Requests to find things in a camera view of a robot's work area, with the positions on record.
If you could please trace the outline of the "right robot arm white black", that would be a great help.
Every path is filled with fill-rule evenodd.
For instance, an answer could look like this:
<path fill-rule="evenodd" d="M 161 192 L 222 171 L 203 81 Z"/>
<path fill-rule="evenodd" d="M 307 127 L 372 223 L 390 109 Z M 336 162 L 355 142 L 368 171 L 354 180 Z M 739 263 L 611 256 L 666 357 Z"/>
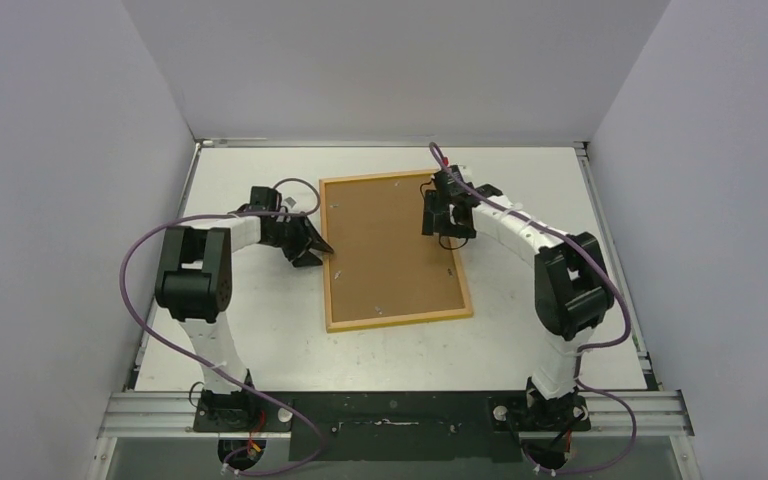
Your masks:
<path fill-rule="evenodd" d="M 577 385 L 580 348 L 614 305 L 601 277 L 605 264 L 598 240 L 588 232 L 550 229 L 498 188 L 474 186 L 457 165 L 435 172 L 420 191 L 424 235 L 468 242 L 483 234 L 533 269 L 534 309 L 545 335 L 526 383 L 525 404 L 510 408 L 508 418 L 537 431 L 584 425 L 588 413 Z"/>

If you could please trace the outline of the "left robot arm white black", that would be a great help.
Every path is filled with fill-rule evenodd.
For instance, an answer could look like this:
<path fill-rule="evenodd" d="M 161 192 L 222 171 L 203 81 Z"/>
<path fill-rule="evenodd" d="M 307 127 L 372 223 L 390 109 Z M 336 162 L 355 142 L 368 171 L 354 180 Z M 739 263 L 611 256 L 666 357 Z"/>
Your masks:
<path fill-rule="evenodd" d="M 268 246 L 293 267 L 307 268 L 321 266 L 322 255 L 334 251 L 308 213 L 293 212 L 291 205 L 276 187 L 255 186 L 246 203 L 205 226 L 164 230 L 155 300 L 182 326 L 202 368 L 199 431 L 249 430 L 265 417 L 230 331 L 234 253 Z"/>

